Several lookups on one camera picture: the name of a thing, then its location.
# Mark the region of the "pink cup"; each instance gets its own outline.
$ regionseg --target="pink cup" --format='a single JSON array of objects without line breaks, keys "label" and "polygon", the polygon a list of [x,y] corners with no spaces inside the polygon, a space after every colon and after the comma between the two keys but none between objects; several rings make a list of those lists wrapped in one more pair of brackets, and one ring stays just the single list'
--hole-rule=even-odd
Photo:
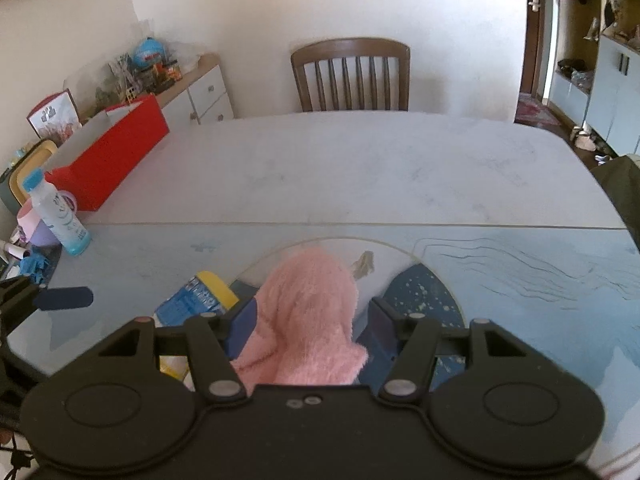
[{"label": "pink cup", "polygon": [[[78,210],[78,202],[68,191],[59,191],[69,207],[76,211]],[[46,224],[40,219],[37,211],[31,206],[31,198],[27,199],[27,202],[20,208],[17,215],[18,225],[24,231],[24,235],[28,242],[31,242],[36,247],[53,247],[60,245],[59,240],[46,226]]]}]

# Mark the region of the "blue bottle cap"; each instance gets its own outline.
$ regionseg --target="blue bottle cap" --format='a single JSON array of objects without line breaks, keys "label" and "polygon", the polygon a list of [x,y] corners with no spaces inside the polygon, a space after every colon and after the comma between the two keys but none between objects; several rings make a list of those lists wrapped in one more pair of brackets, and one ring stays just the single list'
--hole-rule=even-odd
[{"label": "blue bottle cap", "polygon": [[42,173],[42,170],[40,168],[36,168],[24,178],[24,180],[22,181],[22,187],[27,193],[30,193],[31,191],[36,189],[36,186],[41,183],[43,179],[44,173]]}]

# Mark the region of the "wooden chair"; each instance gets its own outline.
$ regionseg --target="wooden chair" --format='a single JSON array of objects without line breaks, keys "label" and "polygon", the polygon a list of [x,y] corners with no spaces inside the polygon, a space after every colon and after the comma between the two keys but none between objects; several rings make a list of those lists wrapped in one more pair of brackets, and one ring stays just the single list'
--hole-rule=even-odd
[{"label": "wooden chair", "polygon": [[334,110],[340,109],[338,98],[338,85],[336,83],[334,59],[342,58],[342,83],[344,90],[344,103],[347,110],[353,110],[351,98],[351,83],[347,69],[347,58],[355,57],[356,62],[356,88],[358,103],[356,109],[365,109],[364,83],[362,79],[362,57],[369,58],[369,85],[371,94],[371,109],[378,110],[378,80],[376,77],[376,65],[374,58],[382,57],[382,73],[384,85],[384,107],[391,110],[391,88],[389,83],[389,58],[395,57],[399,61],[398,68],[398,109],[407,111],[409,108],[409,65],[411,50],[404,43],[386,40],[384,38],[342,38],[338,40],[319,41],[304,46],[291,55],[291,66],[296,78],[298,94],[303,112],[312,112],[311,94],[306,79],[305,65],[313,63],[316,68],[316,85],[318,86],[318,100],[320,109],[326,111],[326,97],[324,95],[324,83],[322,81],[321,61],[328,64],[329,85],[331,100]]}]

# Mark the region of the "water bottle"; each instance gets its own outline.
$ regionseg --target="water bottle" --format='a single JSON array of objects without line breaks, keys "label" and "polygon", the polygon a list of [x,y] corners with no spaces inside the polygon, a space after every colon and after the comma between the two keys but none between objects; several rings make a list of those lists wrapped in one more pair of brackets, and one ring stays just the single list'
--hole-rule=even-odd
[{"label": "water bottle", "polygon": [[22,186],[31,196],[33,208],[66,251],[72,256],[82,253],[89,245],[91,235],[60,196],[56,186],[44,180],[42,170],[33,170],[22,181]]}]

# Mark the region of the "pink towel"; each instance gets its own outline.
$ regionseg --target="pink towel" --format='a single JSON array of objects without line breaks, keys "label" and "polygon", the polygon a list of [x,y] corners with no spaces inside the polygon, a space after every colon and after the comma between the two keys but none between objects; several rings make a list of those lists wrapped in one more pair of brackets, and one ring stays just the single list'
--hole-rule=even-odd
[{"label": "pink towel", "polygon": [[351,342],[358,302],[353,276],[320,248],[282,262],[256,294],[254,333],[233,361],[256,384],[351,384],[367,360]]}]

